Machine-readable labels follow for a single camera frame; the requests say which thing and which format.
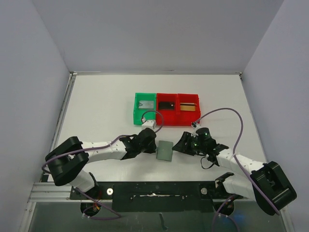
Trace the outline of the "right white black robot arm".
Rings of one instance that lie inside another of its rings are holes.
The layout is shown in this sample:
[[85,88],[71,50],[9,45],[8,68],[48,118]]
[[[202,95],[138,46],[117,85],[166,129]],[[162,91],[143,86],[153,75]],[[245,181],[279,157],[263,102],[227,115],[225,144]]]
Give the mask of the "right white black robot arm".
[[174,151],[206,158],[213,166],[229,169],[215,179],[215,192],[225,198],[236,194],[255,201],[268,215],[274,215],[297,198],[297,193],[276,162],[264,163],[234,155],[232,149],[211,137],[208,128],[184,132]]

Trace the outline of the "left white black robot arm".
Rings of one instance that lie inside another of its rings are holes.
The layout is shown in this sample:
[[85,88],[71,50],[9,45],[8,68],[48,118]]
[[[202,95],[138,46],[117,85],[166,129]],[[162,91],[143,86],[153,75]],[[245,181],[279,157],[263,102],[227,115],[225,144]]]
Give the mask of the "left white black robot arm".
[[155,139],[156,133],[150,128],[100,143],[82,142],[72,136],[45,157],[42,170],[52,176],[56,186],[69,184],[92,199],[98,194],[98,184],[92,173],[84,171],[86,164],[133,159],[140,153],[152,154],[156,151]]

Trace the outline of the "green card holder wallet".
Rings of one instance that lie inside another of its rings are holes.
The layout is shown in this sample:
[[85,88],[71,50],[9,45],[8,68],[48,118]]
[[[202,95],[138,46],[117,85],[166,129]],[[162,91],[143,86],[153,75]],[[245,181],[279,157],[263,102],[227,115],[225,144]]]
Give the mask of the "green card holder wallet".
[[159,141],[157,146],[156,159],[161,161],[172,161],[173,142]]

